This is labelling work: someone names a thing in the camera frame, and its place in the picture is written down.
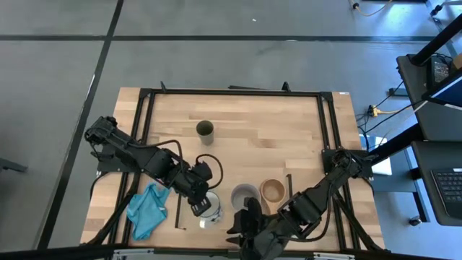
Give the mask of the black desk with keyboard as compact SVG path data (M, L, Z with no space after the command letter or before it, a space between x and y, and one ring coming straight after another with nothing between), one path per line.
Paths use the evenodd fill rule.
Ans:
M411 147L437 222L462 227L461 219L446 214L431 175L431 170L462 168L462 142L412 142Z

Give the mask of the monitor with blue screen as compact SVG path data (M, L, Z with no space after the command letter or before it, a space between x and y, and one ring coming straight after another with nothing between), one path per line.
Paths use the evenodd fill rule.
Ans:
M462 68L429 88L422 99L462 111Z

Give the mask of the olive green cup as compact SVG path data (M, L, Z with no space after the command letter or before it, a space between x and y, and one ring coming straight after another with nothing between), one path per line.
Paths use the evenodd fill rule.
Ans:
M197 123L196 132L204 145L211 145L214 141L214 125L211 121L203 120Z

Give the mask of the black keyboard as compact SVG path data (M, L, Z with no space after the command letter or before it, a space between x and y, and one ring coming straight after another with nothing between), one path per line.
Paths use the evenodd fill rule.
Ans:
M462 220L462 168L431 170L446 214Z

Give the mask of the black aluminium table frame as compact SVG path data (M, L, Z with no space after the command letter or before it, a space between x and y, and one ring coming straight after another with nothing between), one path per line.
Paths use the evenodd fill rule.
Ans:
M206 162L212 170L208 191L218 187L226 170L281 170L292 177L290 198L326 176L336 150L351 150L364 157L359 149L351 100L339 93L123 88L111 117L121 131L142 144L160 143L175 153L180 147L183 159L190 165ZM203 120L214 125L211 145L202 144L196 132L197 123ZM188 199L172 188L167 188L167 219L147 240L134 240L134 226L127 217L128 204L149 183L160 183L143 173L101 173L103 179L94 189L82 233L84 245L120 243L130 247L227 249L239 253L237 245L227 242L227 231L214 235L177 229L177 206L182 199L188 203ZM350 209L360 200L372 198L370 191L348 192L349 186L361 180L350 178L339 188ZM327 231L320 240L290 241L284 251L369 251L335 201L331 201L331 213L322 215L320 224L308 237L319 236L323 229Z

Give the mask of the black electronics box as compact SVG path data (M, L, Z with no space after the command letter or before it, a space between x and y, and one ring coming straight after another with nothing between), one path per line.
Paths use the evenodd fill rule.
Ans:
M443 81L451 70L453 59L441 53L433 54L427 61L426 87L431 90Z

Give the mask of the grey ceramic mug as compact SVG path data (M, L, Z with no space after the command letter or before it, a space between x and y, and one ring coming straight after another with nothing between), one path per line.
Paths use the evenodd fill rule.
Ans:
M230 201L236 212L245 208L244 201L246 198L254 198L260 202L260 191L255 186L248 183L242 183L234 187L231 192Z

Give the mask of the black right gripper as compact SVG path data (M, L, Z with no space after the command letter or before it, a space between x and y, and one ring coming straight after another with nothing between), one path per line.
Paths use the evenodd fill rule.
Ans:
M245 206L234 214L227 234L238 234L240 260L273 260L282 253L286 242L278 234L282 219L263 215L261 203L254 197L245 198Z

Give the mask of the grey metal cart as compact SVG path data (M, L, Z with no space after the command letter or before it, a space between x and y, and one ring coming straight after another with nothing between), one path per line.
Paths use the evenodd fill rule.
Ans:
M430 2L432 11L438 9L431 17L440 30L462 14L462 0L430 0ZM462 29L450 39L447 48L452 56L462 53Z

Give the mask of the grey stand foot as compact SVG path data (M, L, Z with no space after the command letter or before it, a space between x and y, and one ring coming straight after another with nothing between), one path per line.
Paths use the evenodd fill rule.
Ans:
M27 171L27 166L20 165L16 162L0 158L0 172L3 170L13 170L16 172L24 173Z

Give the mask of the wooden cup with handle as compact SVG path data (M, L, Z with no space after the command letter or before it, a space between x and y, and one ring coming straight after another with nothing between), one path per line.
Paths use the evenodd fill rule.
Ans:
M270 204L280 204L285 197L286 188L277 179L266 179L260 186L261 196Z

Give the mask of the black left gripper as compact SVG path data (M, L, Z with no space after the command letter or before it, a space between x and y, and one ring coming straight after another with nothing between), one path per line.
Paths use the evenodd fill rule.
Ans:
M198 217L211 206L206 197L209 189L208 180L212 178L212 170L206 162L197 162L192 168L182 168L177 165L173 169L172 187L179 194L187 197L191 204L191 211Z

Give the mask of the blue cloth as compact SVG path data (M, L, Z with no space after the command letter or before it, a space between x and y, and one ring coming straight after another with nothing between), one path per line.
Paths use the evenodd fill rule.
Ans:
M128 204L127 217L133 224L132 238L147 240L152 231L167 219L165 202L170 190L158 183L149 183L142 194L135 194Z

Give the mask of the white box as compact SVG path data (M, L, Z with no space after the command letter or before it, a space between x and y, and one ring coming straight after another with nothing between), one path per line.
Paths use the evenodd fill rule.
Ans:
M373 148L378 147L380 144L385 144L387 142L387 139L385 137L380 136L364 136L363 134L360 134L359 138L361 141L362 148L367 151L370 151ZM373 165L372 172L374 174L391 176L392 169L390 158L386 158L385 160Z

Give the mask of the white enamel mug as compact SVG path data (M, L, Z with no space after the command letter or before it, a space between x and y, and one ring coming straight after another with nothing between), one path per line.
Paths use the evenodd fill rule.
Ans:
M213 224L220 221L222 216L222 207L219 197L212 191L206 193L211 206L200 215L199 227L202 229L210 228Z

